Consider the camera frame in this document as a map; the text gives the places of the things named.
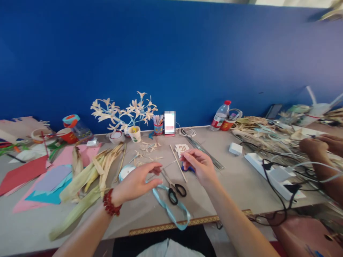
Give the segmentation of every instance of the pen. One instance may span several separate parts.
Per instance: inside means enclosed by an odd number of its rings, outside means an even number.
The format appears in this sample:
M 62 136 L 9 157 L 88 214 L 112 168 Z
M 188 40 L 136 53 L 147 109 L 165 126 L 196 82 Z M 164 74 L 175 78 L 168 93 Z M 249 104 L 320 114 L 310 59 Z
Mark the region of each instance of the pen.
M 13 159 L 16 159 L 17 161 L 20 161 L 21 163 L 26 163 L 26 161 L 20 160 L 20 159 L 18 159 L 17 157 L 15 157 L 15 156 L 13 156 L 13 155 L 11 155 L 11 154 L 9 154 L 9 153 L 7 153 L 7 155 L 8 155 L 9 157 L 12 157 Z

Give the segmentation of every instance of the metal wire bundle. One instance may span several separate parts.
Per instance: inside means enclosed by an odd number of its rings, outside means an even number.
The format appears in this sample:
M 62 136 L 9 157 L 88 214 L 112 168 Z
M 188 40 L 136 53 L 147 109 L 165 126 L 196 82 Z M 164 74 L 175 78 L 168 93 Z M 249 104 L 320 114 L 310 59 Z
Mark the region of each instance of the metal wire bundle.
M 190 137 L 186 137 L 188 142 L 190 142 L 195 148 L 199 149 L 200 151 L 202 151 L 203 153 L 207 154 L 211 159 L 212 162 L 214 164 L 214 166 L 218 169 L 218 170 L 223 170 L 225 169 L 225 167 L 223 165 L 221 165 L 221 163 L 219 161 L 217 161 L 212 155 L 209 154 L 208 151 L 206 151 L 201 144 L 199 144 L 196 140 L 194 140 L 193 138 Z

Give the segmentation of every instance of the red container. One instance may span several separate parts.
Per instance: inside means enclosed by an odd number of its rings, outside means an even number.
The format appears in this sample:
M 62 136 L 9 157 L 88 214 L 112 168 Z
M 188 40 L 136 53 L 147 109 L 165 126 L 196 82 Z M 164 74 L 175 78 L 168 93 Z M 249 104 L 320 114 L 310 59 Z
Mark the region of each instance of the red container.
M 235 122 L 236 122 L 236 121 L 229 121 L 229 120 L 225 119 L 225 120 L 223 121 L 223 124 L 220 126 L 220 130 L 222 130 L 222 131 L 228 131 L 228 130 L 232 127 L 232 125 L 233 125 Z
M 70 128 L 64 128 L 57 132 L 57 135 L 69 144 L 76 143 L 78 138 L 73 134 Z

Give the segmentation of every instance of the gray tabletop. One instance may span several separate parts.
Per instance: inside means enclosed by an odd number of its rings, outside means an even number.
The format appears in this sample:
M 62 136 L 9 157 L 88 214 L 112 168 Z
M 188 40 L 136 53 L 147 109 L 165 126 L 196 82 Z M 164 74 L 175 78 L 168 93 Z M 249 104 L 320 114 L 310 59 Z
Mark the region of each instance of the gray tabletop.
M 238 140 L 231 133 L 223 131 L 213 132 L 205 127 L 196 128 L 195 130 L 197 135 L 194 139 L 201 143 L 211 155 L 226 167 L 226 169 L 217 172 L 218 177 L 241 210 L 250 209 L 254 214 L 257 214 L 282 209 L 279 199 L 269 187 L 267 181 L 244 159 L 244 156 L 236 157 L 228 152 L 231 142 L 238 143 Z M 148 132 L 143 132 L 142 140 L 144 142 L 155 142 L 148 138 L 148 134 Z M 167 166 L 175 160 L 169 145 L 175 147 L 175 144 L 186 143 L 192 148 L 187 139 L 179 135 L 168 138 L 159 136 L 158 140 L 162 147 L 147 155 L 151 158 L 163 157 L 159 162 L 164 166 Z M 128 146 L 123 165 L 128 164 L 136 154 L 134 150 L 138 150 L 139 146 L 142 145 L 140 143 L 134 144 L 130 139 L 127 139 L 126 142 Z M 114 145 L 107 143 L 101 149 L 110 147 L 113 148 Z M 116 185 L 112 184 L 112 181 L 120 165 L 120 160 L 121 158 L 118 158 L 112 164 L 107 178 L 108 187 L 115 187 Z M 8 164 L 7 156 L 0 157 L 0 163 L 1 181 L 8 171 L 20 165 L 18 163 Z M 176 162 L 172 163 L 165 170 L 174 183 L 182 184 L 187 189 L 187 197 L 182 198 L 181 201 L 191 213 L 192 218 L 216 215 L 204 188 L 199 184 L 194 174 L 186 172 L 185 175 L 188 183 L 185 183 Z M 48 234 L 51 228 L 61 223 L 75 205 L 72 203 L 64 203 L 12 214 L 12 209 L 15 204 L 23 197 L 32 184 L 33 182 L 30 182 L 10 196 L 0 197 L 0 256 L 59 247 L 68 238 L 71 231 L 80 225 L 101 204 L 101 200 L 98 200 L 57 240 L 50 242 Z M 159 194 L 169 204 L 166 192 L 159 190 Z M 293 207 L 313 205 L 327 201 L 327 198 L 318 192 L 305 192 L 305 195 L 307 197 L 299 199 L 298 203 L 293 205 Z M 186 219 L 185 214 L 180 209 L 170 204 L 169 206 L 177 221 Z M 127 236 L 130 230 L 171 222 L 166 211 L 158 204 L 152 192 L 147 193 L 139 199 L 125 203 L 120 213 L 121 215 L 119 217 L 115 217 L 112 220 L 103 239 Z

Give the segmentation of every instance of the hand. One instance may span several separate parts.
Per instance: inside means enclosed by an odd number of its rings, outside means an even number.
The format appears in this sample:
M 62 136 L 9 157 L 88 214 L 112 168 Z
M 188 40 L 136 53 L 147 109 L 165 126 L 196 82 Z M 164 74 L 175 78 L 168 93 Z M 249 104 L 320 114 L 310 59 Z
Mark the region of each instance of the hand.
M 325 134 L 317 137 L 317 139 L 327 143 L 330 152 L 343 158 L 343 138 Z
M 300 150 L 307 155 L 322 155 L 326 154 L 329 149 L 327 143 L 320 141 L 318 139 L 306 138 L 303 139 L 299 144 Z
M 127 201 L 134 200 L 162 184 L 160 179 L 151 180 L 149 183 L 145 182 L 148 173 L 159 175 L 161 173 L 160 167 L 162 164 L 159 162 L 150 162 L 131 171 L 112 191 L 114 206 L 118 207 Z
M 211 183 L 219 182 L 211 158 L 199 149 L 191 149 L 181 154 L 180 161 L 184 169 L 193 167 L 200 184 L 205 187 Z

